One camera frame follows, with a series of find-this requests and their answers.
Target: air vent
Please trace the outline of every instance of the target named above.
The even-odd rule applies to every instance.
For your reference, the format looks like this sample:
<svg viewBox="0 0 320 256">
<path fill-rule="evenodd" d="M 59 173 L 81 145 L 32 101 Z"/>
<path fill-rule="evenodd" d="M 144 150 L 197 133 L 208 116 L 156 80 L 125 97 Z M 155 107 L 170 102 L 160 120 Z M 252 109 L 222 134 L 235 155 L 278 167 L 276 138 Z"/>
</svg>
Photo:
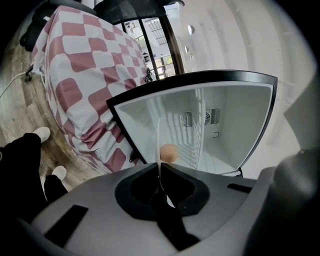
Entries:
<svg viewBox="0 0 320 256">
<path fill-rule="evenodd" d="M 213 108 L 211 110 L 211 124 L 215 125 L 215 124 L 218 124 L 219 122 L 220 122 L 220 108 Z"/>
<path fill-rule="evenodd" d="M 208 112 L 205 112 L 204 125 L 209 124 L 209 122 L 210 122 L 210 114 Z"/>
<path fill-rule="evenodd" d="M 192 112 L 184 112 L 181 114 L 181 121 L 183 127 L 192 127 Z"/>
</svg>

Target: sneaker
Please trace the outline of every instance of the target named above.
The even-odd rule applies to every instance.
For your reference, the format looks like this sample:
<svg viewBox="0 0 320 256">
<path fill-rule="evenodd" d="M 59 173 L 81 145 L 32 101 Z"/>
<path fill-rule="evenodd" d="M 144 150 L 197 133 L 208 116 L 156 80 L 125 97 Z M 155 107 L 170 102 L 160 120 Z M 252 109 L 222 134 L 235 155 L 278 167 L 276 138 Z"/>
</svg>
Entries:
<svg viewBox="0 0 320 256">
<path fill-rule="evenodd" d="M 52 172 L 52 175 L 57 176 L 61 181 L 66 177 L 66 174 L 67 170 L 62 165 L 56 167 Z"/>
<path fill-rule="evenodd" d="M 48 127 L 40 127 L 36 129 L 33 134 L 36 134 L 40 137 L 41 143 L 45 142 L 50 137 L 50 129 Z"/>
</svg>

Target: person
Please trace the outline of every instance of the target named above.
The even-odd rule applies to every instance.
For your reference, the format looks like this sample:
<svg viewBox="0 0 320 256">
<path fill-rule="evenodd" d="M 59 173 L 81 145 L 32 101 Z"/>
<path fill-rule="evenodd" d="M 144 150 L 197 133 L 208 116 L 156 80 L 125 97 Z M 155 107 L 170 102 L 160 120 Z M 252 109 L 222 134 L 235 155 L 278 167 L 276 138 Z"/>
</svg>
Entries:
<svg viewBox="0 0 320 256">
<path fill-rule="evenodd" d="M 50 133 L 49 128 L 40 127 L 0 147 L 2 199 L 7 206 L 5 211 L 28 223 L 68 192 L 62 184 L 67 172 L 63 166 L 56 167 L 51 175 L 46 176 L 44 190 L 41 184 L 41 145 L 50 137 Z"/>
</svg>

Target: pink and white checkered cloth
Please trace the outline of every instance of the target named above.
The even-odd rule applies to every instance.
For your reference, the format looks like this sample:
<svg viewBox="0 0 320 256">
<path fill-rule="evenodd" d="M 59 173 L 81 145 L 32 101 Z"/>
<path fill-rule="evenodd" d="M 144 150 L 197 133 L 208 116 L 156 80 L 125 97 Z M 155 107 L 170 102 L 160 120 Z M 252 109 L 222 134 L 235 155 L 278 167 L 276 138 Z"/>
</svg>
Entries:
<svg viewBox="0 0 320 256">
<path fill-rule="evenodd" d="M 133 150 L 106 104 L 145 83 L 138 43 L 102 19 L 60 6 L 39 35 L 33 57 L 33 70 L 45 75 L 52 114 L 79 157 L 100 174 L 139 164 L 129 162 Z"/>
</svg>

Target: egg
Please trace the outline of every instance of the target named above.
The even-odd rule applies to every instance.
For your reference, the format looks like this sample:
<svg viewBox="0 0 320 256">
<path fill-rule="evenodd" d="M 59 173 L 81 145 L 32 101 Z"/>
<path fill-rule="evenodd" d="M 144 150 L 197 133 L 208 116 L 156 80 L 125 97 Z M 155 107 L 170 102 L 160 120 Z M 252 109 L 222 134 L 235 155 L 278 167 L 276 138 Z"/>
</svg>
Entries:
<svg viewBox="0 0 320 256">
<path fill-rule="evenodd" d="M 160 159 L 166 163 L 172 163 L 178 158 L 178 147 L 174 144 L 165 144 L 160 147 Z"/>
</svg>

